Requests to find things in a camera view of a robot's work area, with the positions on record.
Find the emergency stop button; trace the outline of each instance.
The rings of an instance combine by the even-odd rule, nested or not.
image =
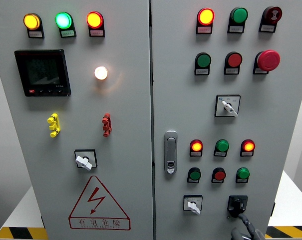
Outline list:
[[[278,67],[280,61],[281,56],[277,51],[262,51],[256,55],[253,74],[268,74]]]

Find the green push button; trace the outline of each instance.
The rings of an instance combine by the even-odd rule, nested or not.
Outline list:
[[[237,176],[240,179],[247,179],[250,176],[250,171],[246,167],[237,170]]]
[[[200,55],[197,58],[197,64],[202,68],[207,67],[209,64],[211,64],[210,56],[208,56],[207,54]]]
[[[238,7],[233,9],[232,20],[237,24],[241,24],[246,21],[248,17],[248,12],[245,8]]]
[[[230,148],[230,145],[229,145],[228,141],[222,139],[222,140],[217,141],[216,148],[220,152],[225,152]]]
[[[201,178],[201,173],[198,171],[194,171],[190,174],[190,179],[192,180],[198,180]]]

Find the electrical hazard sign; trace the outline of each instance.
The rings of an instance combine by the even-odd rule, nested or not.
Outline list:
[[[91,176],[70,216],[72,229],[131,230],[131,220],[109,190]]]

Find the meter screen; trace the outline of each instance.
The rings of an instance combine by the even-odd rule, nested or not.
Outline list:
[[[25,64],[31,85],[60,84],[54,59],[27,59]]]

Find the yellow indicator light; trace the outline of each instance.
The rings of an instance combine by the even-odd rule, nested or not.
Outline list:
[[[103,66],[98,66],[95,71],[94,75],[99,80],[104,80],[107,77],[107,69]]]
[[[199,142],[196,142],[196,143],[194,143],[194,144],[192,145],[192,150],[193,150],[193,151],[198,152],[198,151],[200,151],[201,149],[202,149],[202,144],[200,144]]]
[[[254,148],[255,148],[255,145],[251,142],[245,144],[245,146],[244,146],[245,151],[248,151],[248,152],[254,150]]]
[[[202,25],[210,25],[214,20],[214,11],[210,8],[203,8],[198,14],[198,20]]]
[[[91,28],[98,29],[103,24],[103,17],[99,12],[92,11],[87,15],[86,22]]]
[[[23,23],[29,30],[36,30],[40,26],[40,17],[34,13],[28,13],[23,18]]]

